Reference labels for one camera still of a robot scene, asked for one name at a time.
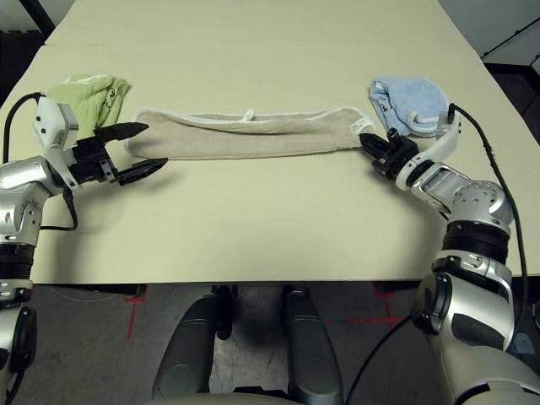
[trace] green cloth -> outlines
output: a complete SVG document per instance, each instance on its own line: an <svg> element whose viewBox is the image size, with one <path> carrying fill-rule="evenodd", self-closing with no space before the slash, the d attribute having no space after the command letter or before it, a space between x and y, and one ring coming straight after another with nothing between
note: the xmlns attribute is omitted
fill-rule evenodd
<svg viewBox="0 0 540 405"><path fill-rule="evenodd" d="M94 129L116 123L129 85L110 74L75 74L50 89L46 96L69 104L78 121L78 139L91 137Z"/></svg>

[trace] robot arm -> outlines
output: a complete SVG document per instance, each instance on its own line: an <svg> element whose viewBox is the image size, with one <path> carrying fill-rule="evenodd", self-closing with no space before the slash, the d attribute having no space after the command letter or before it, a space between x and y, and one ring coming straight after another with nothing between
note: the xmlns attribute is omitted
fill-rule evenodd
<svg viewBox="0 0 540 405"><path fill-rule="evenodd" d="M42 146L41 155L0 165L1 404L13 400L35 357L36 313L25 304L31 296L30 270L40 230L77 227L72 191L84 183L116 181L123 186L160 169L167 159L149 159L119 171L105 149L107 142L132 137L146 128L138 122L103 127L94 130L93 137L65 148L73 144L77 121L68 105L40 97L34 133ZM41 226L46 199L58 194L70 209L72 228Z"/></svg>
<svg viewBox="0 0 540 405"><path fill-rule="evenodd" d="M435 352L448 403L539 403L540 379L505 352L516 332L512 273L505 265L510 202L497 184L438 163L456 146L459 115L444 114L440 122L447 135L423 153L394 129L388 142L360 135L378 173L448 218L442 250L418 287L411 318Z"/></svg>

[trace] black cable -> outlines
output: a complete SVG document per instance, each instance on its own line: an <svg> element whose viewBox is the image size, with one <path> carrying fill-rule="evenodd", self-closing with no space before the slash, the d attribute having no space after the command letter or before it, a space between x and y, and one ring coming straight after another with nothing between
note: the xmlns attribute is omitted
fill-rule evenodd
<svg viewBox="0 0 540 405"><path fill-rule="evenodd" d="M483 133L483 130L480 127L480 125L468 112L463 110L458 105L455 105L453 103L450 104L449 111L451 113L453 111L459 111L465 118L467 118L474 125L474 127L478 131L478 135L480 135L480 138L482 139L483 148L486 149L486 154L488 155L489 163L491 164L491 167L493 168L493 172L495 173L497 180L499 180L500 186L502 187L503 191L506 194L506 197L508 198L508 201L510 202L512 213L514 214L514 220L516 222L517 247L520 253L520 262L521 262L521 288L522 288L521 304L517 312L516 323L514 325L514 337L515 337L517 333L519 332L521 319L523 318L523 312L525 310L525 305L527 302L527 296L529 292L528 277L527 277L527 262L525 260L525 247L523 246L523 232L521 230L520 215L517 211L516 201L512 197L512 194L510 193L510 189L506 185L506 181L499 170L499 166L497 165L497 162L495 162L493 149L491 148L491 145L489 144L489 141L486 138L485 133Z"/></svg>
<svg viewBox="0 0 540 405"><path fill-rule="evenodd" d="M493 52L495 49L499 49L501 46L503 46L506 42L510 41L512 38L515 38L516 36L518 36L520 33L522 33L524 30L526 30L527 28L529 27L532 27L534 24L536 24L538 21L540 21L540 17L538 17L537 19L534 19L534 21L532 21L531 23L527 24L526 26L524 26L523 28L521 28L520 30L515 30L514 31L514 34L512 34L511 36L509 36L508 38L506 38L505 40L503 40L502 42L500 42L498 45L494 46L493 48L491 48L489 51L486 51L482 54L482 56L480 57L480 59L484 59L487 55L489 55L491 52Z"/></svg>
<svg viewBox="0 0 540 405"><path fill-rule="evenodd" d="M65 186L64 191L62 193L62 196L64 197L64 201L66 202L67 209L69 210L69 213L71 214L71 219L73 221L73 226L66 227L66 226L42 226L40 227L40 230L76 230L78 227L78 218L77 218L77 212L75 211L75 205L73 203L73 193L69 189L69 187Z"/></svg>
<svg viewBox="0 0 540 405"><path fill-rule="evenodd" d="M2 149L2 163L9 162L9 131L11 129L11 121L14 119L15 113L19 107L28 100L35 100L37 102L43 94L41 93L30 93L23 95L9 110L8 116L6 117L6 124L3 128L3 149Z"/></svg>
<svg viewBox="0 0 540 405"><path fill-rule="evenodd" d="M345 400L345 405L349 405L351 402L351 399L353 399L354 390L356 389L356 386L358 385L360 378L364 374L365 369L367 368L368 364L370 363L371 359L375 357L379 349L385 342L394 334L396 333L402 326L404 326L407 322L411 320L410 316L406 316L403 318L401 322L399 322L397 325L395 325L378 343L377 345L371 350L370 355L368 358L364 361L362 364L362 367L360 367L360 370L356 377L354 378L353 385L351 386L351 389L348 391L347 399Z"/></svg>
<svg viewBox="0 0 540 405"><path fill-rule="evenodd" d="M13 383L11 390L8 390L6 394L6 402L5 402L6 405L10 405L11 402L14 401L15 396L17 395L17 391L20 388L20 384L21 382L23 382L23 377L24 377L24 371L19 371L17 373L17 376L15 377L15 382Z"/></svg>

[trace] table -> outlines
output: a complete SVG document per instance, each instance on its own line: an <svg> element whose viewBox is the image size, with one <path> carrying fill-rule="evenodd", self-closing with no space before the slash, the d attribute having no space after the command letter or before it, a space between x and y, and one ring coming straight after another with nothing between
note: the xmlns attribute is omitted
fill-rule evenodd
<svg viewBox="0 0 540 405"><path fill-rule="evenodd" d="M74 73L112 73L132 85L120 122L142 106L185 113L359 107L376 75L430 78L483 126L518 202L530 273L538 273L540 148L439 4L336 2L108 2L78 0L0 110ZM39 153L34 106L12 126L12 159ZM447 160L494 180L473 128ZM381 125L378 133L384 134ZM117 167L137 161L121 143ZM37 283L422 278L445 223L342 151L279 159L171 161L129 186L88 185L75 196L80 228L43 231ZM44 223L68 224L60 197ZM509 267L519 273L516 238Z"/></svg>

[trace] wall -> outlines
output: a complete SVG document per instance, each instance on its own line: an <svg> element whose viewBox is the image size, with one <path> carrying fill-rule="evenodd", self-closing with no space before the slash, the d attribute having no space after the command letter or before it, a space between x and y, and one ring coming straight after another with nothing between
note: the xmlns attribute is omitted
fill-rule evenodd
<svg viewBox="0 0 540 405"><path fill-rule="evenodd" d="M538 0L439 0L456 27L482 55L540 17ZM540 22L497 51L484 62L528 65L540 53Z"/></svg>
<svg viewBox="0 0 540 405"><path fill-rule="evenodd" d="M41 5L58 25L71 8L74 0L40 0ZM0 0L0 30L37 30L19 0Z"/></svg>

